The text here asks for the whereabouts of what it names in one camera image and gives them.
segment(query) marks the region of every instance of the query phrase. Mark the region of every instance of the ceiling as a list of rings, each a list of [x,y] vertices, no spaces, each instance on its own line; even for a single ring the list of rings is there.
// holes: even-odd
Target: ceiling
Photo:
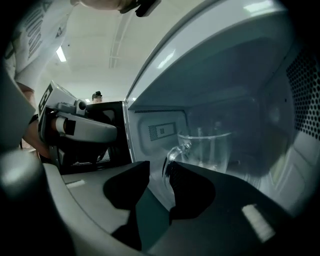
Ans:
[[[79,99],[101,91],[104,102],[122,101],[154,47],[190,10],[204,0],[162,0],[148,17],[131,11],[102,11],[77,5],[70,15],[62,49],[41,75],[39,102],[50,80]]]

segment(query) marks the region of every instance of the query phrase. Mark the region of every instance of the white shirt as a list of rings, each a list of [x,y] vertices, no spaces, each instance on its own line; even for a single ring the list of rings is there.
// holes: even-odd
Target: white shirt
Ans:
[[[4,56],[17,82],[36,88],[43,69],[64,41],[72,9],[70,0],[41,0],[24,16]]]

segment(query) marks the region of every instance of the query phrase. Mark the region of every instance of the fluorescent light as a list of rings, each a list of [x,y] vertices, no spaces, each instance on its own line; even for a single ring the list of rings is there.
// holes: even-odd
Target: fluorescent light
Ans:
[[[163,61],[161,61],[161,63],[158,66],[158,69],[162,69],[168,61],[170,61],[172,59],[172,57],[175,55],[175,51],[171,52]]]
[[[56,50],[56,54],[58,55],[58,57],[59,57],[61,62],[66,62],[67,61],[67,59],[66,59],[66,57],[64,55],[64,51],[62,50],[61,46],[59,47],[58,50]]]
[[[266,1],[256,2],[256,3],[246,5],[243,8],[249,11],[250,13],[256,13],[256,12],[261,12],[263,10],[269,9],[273,5],[274,5],[273,1],[266,0]]]

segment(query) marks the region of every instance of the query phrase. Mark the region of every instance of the glass handle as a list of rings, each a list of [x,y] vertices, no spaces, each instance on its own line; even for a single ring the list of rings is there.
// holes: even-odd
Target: glass handle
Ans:
[[[189,149],[191,147],[191,143],[188,144],[181,144],[179,146],[175,146],[172,148],[169,153],[166,155],[166,159],[163,165],[163,170],[162,170],[162,178],[164,181],[164,184],[166,188],[173,193],[173,189],[170,185],[170,174],[171,174],[171,164],[175,161],[175,159],[184,154],[188,155]]]

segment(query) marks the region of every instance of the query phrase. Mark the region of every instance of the cap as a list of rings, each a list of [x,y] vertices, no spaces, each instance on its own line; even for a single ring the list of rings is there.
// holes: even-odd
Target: cap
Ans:
[[[98,97],[98,96],[101,96],[101,92],[100,91],[96,91],[94,94],[92,94],[92,101],[94,101],[94,98]]]

